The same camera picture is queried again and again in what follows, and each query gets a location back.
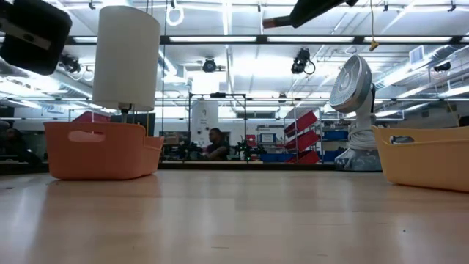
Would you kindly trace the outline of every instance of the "basket handle hole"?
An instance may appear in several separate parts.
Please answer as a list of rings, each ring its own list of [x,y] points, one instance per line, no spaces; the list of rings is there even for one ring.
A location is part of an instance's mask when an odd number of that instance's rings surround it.
[[[71,131],[68,139],[72,142],[103,142],[106,135],[101,131]]]
[[[391,136],[389,138],[391,144],[408,144],[415,142],[412,136]]]

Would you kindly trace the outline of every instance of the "desk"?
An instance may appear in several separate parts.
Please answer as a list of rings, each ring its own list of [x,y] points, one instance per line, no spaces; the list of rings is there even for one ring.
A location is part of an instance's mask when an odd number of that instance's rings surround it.
[[[469,194],[379,173],[4,176],[0,236],[7,264],[467,263]]]

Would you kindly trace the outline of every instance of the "table surface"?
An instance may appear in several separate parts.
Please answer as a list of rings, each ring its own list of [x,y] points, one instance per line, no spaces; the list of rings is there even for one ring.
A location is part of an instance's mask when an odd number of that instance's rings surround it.
[[[469,194],[382,174],[0,177],[0,263],[468,263]]]

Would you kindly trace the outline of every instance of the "fan grille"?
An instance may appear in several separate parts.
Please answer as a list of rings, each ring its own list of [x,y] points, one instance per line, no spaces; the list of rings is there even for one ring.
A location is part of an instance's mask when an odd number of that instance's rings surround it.
[[[361,63],[358,56],[352,56],[341,69],[330,94],[330,104],[339,106],[349,100],[357,89]]]

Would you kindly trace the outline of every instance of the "person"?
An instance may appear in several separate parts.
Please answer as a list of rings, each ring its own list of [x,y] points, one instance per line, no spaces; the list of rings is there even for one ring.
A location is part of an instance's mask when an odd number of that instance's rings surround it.
[[[39,157],[28,151],[27,144],[23,139],[23,134],[18,129],[8,128],[6,139],[2,140],[1,144],[5,148],[7,155],[16,155],[20,161],[26,161],[32,165],[42,163]]]
[[[210,129],[208,138],[212,142],[206,149],[208,159],[211,161],[226,161],[229,154],[229,143],[225,142],[220,129]]]

